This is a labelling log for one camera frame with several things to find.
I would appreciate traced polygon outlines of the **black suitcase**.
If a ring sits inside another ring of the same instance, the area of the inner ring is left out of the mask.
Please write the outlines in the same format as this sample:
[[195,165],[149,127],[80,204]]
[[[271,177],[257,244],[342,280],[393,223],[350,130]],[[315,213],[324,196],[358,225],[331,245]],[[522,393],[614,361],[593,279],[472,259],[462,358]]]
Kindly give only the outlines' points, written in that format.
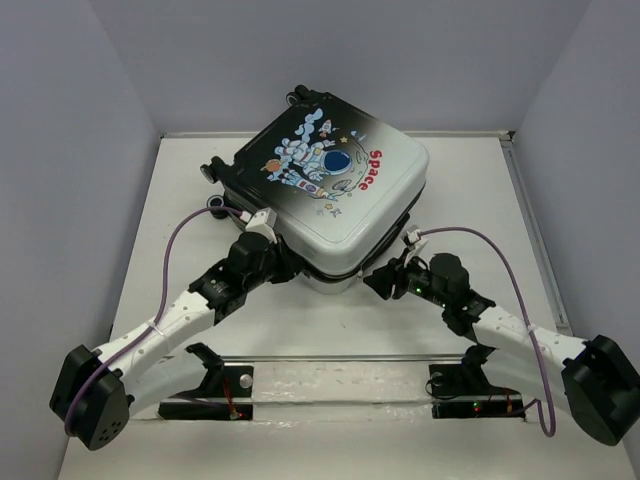
[[226,206],[269,208],[307,284],[348,289],[390,247],[425,185],[427,149],[329,92],[304,85],[287,109],[233,156],[201,166]]

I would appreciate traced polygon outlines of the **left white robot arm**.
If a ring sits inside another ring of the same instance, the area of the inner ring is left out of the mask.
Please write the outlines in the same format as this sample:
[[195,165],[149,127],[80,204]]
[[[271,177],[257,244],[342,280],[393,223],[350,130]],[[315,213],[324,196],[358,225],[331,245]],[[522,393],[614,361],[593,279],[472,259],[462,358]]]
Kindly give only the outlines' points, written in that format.
[[106,446],[142,404],[144,395],[134,386],[148,384],[146,374],[165,356],[243,307],[256,288],[289,282],[302,269],[301,258],[281,237],[245,232],[226,258],[175,301],[163,300],[154,318],[94,349],[75,347],[63,360],[49,401],[65,434],[92,451]]

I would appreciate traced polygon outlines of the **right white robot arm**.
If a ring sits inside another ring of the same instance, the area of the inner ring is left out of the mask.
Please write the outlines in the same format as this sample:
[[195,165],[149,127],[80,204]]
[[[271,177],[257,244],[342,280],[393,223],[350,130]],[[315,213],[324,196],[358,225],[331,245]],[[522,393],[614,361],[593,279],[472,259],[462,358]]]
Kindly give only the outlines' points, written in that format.
[[551,400],[607,446],[619,444],[638,422],[639,373],[614,340],[585,340],[527,324],[474,291],[457,256],[393,258],[364,282],[384,300],[413,294],[441,307],[446,326],[477,346],[473,360],[460,368],[468,390],[504,386]]

